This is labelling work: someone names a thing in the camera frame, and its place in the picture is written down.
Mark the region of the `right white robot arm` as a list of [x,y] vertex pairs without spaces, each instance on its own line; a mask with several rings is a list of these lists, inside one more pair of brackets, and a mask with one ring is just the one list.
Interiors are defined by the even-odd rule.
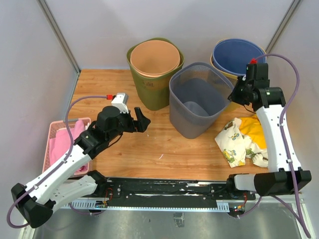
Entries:
[[312,176],[310,171],[302,169],[294,151],[283,111],[286,101],[282,89],[270,87],[269,80],[247,80],[239,76],[228,99],[243,106],[252,104],[265,136],[269,171],[230,175],[227,196],[238,199],[244,191],[260,196],[298,196]]

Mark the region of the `grey mesh waste bin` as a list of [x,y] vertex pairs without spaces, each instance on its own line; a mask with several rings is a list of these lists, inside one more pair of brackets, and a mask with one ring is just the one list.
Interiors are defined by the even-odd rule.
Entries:
[[234,86],[203,62],[176,72],[169,82],[169,120],[185,138],[203,134],[228,107]]

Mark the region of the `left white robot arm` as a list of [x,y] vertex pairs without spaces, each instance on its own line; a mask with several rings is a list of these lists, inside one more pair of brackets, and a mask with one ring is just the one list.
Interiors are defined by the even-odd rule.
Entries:
[[38,228],[45,224],[61,207],[85,195],[103,196],[107,191],[104,176],[96,170],[81,179],[66,185],[62,184],[81,166],[93,160],[98,154],[111,146],[111,141],[121,138],[123,133],[145,132],[151,123],[139,107],[134,108],[137,118],[129,111],[122,112],[116,106],[106,106],[98,113],[87,130],[71,140],[65,154],[37,178],[23,185],[11,188],[13,204],[6,219],[10,227],[20,229],[10,220],[16,208],[27,221],[26,225]]

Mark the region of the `peach plastic bucket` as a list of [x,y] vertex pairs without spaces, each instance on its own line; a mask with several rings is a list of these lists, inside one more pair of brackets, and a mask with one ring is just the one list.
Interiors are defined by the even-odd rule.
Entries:
[[180,53],[164,40],[148,40],[137,45],[129,57],[132,67],[143,76],[157,77],[171,72],[180,64]]

